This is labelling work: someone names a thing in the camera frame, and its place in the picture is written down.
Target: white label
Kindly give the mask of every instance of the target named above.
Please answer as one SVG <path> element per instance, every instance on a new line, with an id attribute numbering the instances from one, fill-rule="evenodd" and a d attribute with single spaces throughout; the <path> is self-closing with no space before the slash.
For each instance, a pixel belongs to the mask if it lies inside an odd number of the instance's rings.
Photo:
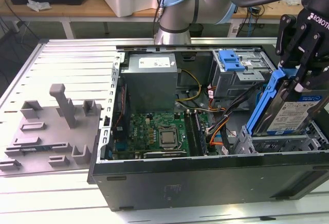
<path id="1" fill-rule="evenodd" d="M 250 61 L 241 61 L 241 64 L 246 66 L 252 66 L 252 63 Z"/>
<path id="2" fill-rule="evenodd" d="M 222 152 L 224 155 L 228 155 L 228 150 L 224 146 L 222 146 Z"/>
<path id="3" fill-rule="evenodd" d="M 228 133 L 228 135 L 227 135 L 227 137 L 229 137 L 229 138 L 235 138 L 236 137 L 236 131 L 231 131 L 231 132 L 229 132 Z"/>
<path id="4" fill-rule="evenodd" d="M 36 148 L 23 148 L 21 149 L 21 151 L 25 152 L 25 151 L 36 151 Z"/>
<path id="5" fill-rule="evenodd" d="M 169 57 L 149 57 L 139 59 L 139 68 L 170 67 Z"/>
<path id="6" fill-rule="evenodd" d="M 318 104 L 317 102 L 286 102 L 281 107 L 268 132 L 276 132 L 276 135 L 297 130 L 308 116 L 308 110 Z"/>
<path id="7" fill-rule="evenodd" d="M 208 95 L 209 95 L 210 99 L 214 99 L 214 91 L 213 90 L 209 90 Z"/>

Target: orange wire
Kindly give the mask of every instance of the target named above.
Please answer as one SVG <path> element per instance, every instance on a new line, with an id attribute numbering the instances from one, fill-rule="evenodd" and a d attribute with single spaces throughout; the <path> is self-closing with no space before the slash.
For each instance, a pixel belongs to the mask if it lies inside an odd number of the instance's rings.
<path id="1" fill-rule="evenodd" d="M 211 111 L 216 111 L 217 108 L 212 108 L 211 107 L 211 103 L 212 103 L 213 99 L 210 99 L 209 100 L 209 103 L 208 103 L 208 108 L 211 110 Z"/>
<path id="2" fill-rule="evenodd" d="M 213 140 L 214 140 L 216 134 L 217 134 L 218 131 L 219 131 L 219 130 L 220 130 L 220 129 L 226 124 L 226 122 L 227 122 L 228 120 L 229 120 L 229 118 L 227 118 L 227 120 L 224 121 L 224 123 L 221 124 L 221 125 L 217 128 L 217 130 L 214 132 L 214 134 L 212 135 L 212 137 L 211 137 L 211 139 L 210 139 L 210 145 L 213 145 L 213 144 L 214 144 Z"/>

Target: blue tab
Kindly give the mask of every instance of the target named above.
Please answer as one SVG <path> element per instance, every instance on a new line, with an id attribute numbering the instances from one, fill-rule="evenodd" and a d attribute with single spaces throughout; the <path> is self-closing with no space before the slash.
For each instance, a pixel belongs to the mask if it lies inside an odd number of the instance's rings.
<path id="1" fill-rule="evenodd" d="M 239 57 L 233 50 L 220 50 L 218 56 L 224 65 L 225 71 L 244 71 L 246 69 L 241 65 Z"/>

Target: barcode sticker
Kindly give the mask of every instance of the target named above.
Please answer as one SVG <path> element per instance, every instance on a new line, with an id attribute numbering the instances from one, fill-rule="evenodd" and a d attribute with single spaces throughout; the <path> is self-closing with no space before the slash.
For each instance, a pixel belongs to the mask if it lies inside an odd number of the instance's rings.
<path id="1" fill-rule="evenodd" d="M 298 129 L 308 116 L 308 110 L 317 105 L 319 101 L 312 102 L 286 102 L 267 129 L 268 133 L 281 135 L 291 133 Z"/>

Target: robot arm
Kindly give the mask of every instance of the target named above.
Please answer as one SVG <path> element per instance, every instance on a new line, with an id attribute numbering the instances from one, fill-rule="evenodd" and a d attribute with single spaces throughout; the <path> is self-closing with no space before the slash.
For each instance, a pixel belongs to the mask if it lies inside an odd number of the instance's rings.
<path id="1" fill-rule="evenodd" d="M 233 15 L 235 5 L 251 7 L 275 1 L 280 0 L 162 0 L 163 13 L 155 44 L 190 44 L 190 24 L 226 23 Z"/>
<path id="2" fill-rule="evenodd" d="M 190 44 L 189 25 L 228 21 L 235 5 L 230 0 L 164 0 L 155 44 Z"/>

